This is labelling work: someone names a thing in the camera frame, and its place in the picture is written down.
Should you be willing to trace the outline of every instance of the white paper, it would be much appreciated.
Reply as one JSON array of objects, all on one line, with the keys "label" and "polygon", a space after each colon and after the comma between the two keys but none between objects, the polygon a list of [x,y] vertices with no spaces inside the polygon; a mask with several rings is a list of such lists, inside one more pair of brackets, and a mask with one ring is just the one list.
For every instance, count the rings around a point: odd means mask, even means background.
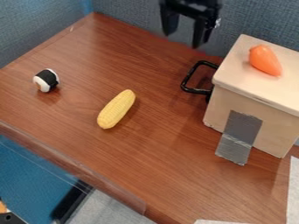
[{"label": "white paper", "polygon": [[299,223],[299,159],[291,157],[287,224]]}]

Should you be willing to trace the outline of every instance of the yellow corn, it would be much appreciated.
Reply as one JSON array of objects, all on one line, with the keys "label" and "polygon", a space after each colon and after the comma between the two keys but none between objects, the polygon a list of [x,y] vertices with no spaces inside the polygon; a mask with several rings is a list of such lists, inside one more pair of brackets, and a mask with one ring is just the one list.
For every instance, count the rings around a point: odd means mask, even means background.
[{"label": "yellow corn", "polygon": [[113,98],[99,113],[97,122],[103,129],[113,128],[128,112],[135,101],[132,90],[126,89]]}]

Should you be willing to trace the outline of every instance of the box lid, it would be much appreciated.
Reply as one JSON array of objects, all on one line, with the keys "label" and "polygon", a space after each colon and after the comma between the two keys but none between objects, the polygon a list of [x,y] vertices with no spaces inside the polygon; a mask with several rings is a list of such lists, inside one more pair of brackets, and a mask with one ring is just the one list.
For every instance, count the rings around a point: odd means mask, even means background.
[{"label": "box lid", "polygon": [[[260,44],[269,46],[281,62],[281,77],[274,77],[250,66],[249,49]],[[212,82],[299,116],[299,52],[242,34],[214,74]]]}]

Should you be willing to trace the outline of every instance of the toy rice ball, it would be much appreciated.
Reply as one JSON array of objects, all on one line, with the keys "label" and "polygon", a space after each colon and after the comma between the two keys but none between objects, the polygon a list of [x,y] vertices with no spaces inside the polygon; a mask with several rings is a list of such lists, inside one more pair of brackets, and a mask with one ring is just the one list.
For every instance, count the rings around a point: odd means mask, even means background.
[{"label": "toy rice ball", "polygon": [[59,84],[59,77],[52,69],[47,68],[33,77],[33,83],[40,91],[47,93]]}]

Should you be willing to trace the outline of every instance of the toy carrot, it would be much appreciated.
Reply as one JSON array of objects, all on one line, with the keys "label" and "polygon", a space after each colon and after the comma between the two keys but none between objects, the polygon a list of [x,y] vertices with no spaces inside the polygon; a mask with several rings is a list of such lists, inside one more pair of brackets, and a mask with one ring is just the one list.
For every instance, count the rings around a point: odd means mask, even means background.
[{"label": "toy carrot", "polygon": [[266,74],[280,76],[282,65],[276,58],[273,51],[266,45],[254,46],[249,53],[250,64]]}]

